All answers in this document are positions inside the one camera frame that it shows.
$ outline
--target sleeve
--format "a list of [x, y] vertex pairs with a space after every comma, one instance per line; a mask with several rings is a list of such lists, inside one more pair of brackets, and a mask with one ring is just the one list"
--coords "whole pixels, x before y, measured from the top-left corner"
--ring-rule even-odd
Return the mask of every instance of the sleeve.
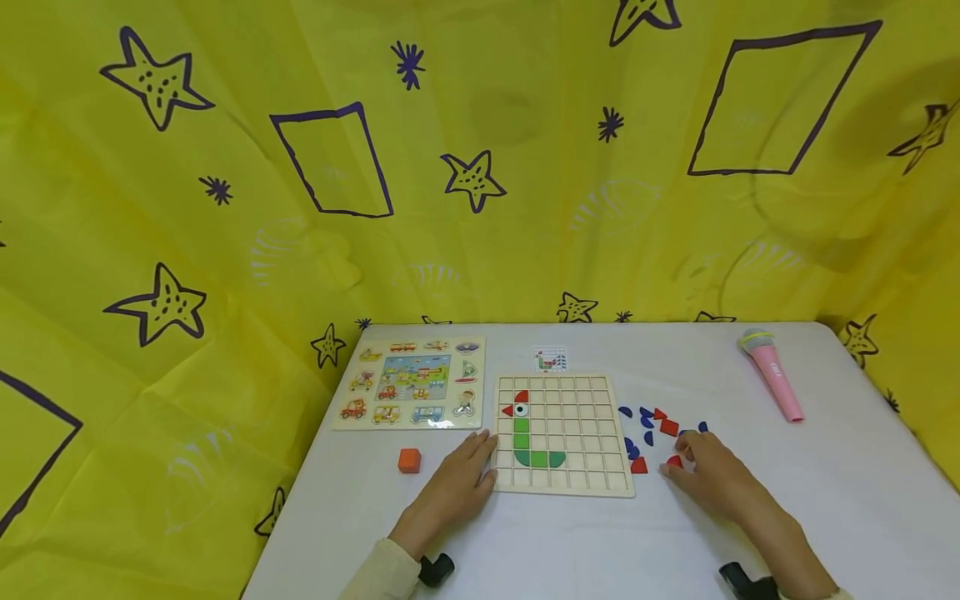
[[[783, 594], [780, 595], [780, 600], [790, 600]], [[846, 593], [844, 590], [840, 589], [835, 594], [830, 596], [830, 598], [824, 598], [824, 600], [853, 600], [853, 596]]]
[[392, 540], [380, 540], [340, 592], [340, 600], [407, 600], [420, 576], [420, 563]]

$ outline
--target red triangle piece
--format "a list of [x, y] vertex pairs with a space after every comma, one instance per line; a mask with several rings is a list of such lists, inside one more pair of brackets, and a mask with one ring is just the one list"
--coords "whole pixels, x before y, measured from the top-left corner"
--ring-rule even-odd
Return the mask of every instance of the red triangle piece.
[[646, 475], [648, 472], [647, 459], [643, 458], [642, 456], [634, 459], [634, 461], [630, 463], [630, 472], [634, 475]]

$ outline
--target white table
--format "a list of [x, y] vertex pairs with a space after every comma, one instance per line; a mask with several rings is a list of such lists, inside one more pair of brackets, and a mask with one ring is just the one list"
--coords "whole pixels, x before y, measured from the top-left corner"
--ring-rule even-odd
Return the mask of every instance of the white table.
[[[960, 496], [822, 325], [765, 325], [777, 334], [806, 412], [805, 423], [787, 423], [735, 348], [747, 326], [374, 325], [364, 339], [426, 338], [438, 327], [444, 335], [486, 336], [488, 427], [495, 378], [531, 372], [532, 346], [566, 346], [570, 370], [608, 373], [621, 405], [636, 408], [643, 398], [721, 415], [713, 430], [803, 524], [854, 596], [957, 598]], [[467, 434], [336, 432], [331, 423], [324, 421], [310, 448], [246, 600], [336, 598]], [[405, 446], [423, 454], [419, 475], [396, 469]], [[635, 482], [632, 499], [495, 493], [479, 518], [440, 545], [456, 563], [454, 574], [437, 591], [420, 586], [415, 597], [730, 599], [716, 574], [722, 564], [739, 561], [754, 578], [766, 574], [738, 532], [658, 474]]]

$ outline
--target hand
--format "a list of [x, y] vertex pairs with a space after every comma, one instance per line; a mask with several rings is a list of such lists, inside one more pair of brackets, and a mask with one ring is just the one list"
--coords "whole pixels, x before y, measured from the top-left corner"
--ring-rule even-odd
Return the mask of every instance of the hand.
[[440, 463], [437, 472], [403, 511], [388, 536], [418, 561], [427, 546], [450, 527], [480, 514], [493, 492], [496, 469], [483, 472], [497, 437], [484, 429], [471, 433]]
[[661, 465], [660, 472], [703, 508], [741, 527], [747, 518], [780, 510], [767, 489], [712, 433], [687, 431], [675, 447], [696, 463], [693, 472], [673, 465]]

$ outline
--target wooden puzzle board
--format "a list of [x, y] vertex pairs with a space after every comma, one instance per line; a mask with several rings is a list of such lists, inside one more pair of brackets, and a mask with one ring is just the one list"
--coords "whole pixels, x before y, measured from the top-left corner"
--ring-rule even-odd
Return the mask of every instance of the wooden puzzle board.
[[333, 429], [479, 429], [486, 345], [361, 339], [331, 400]]
[[499, 377], [495, 489], [634, 497], [616, 409], [603, 374]]

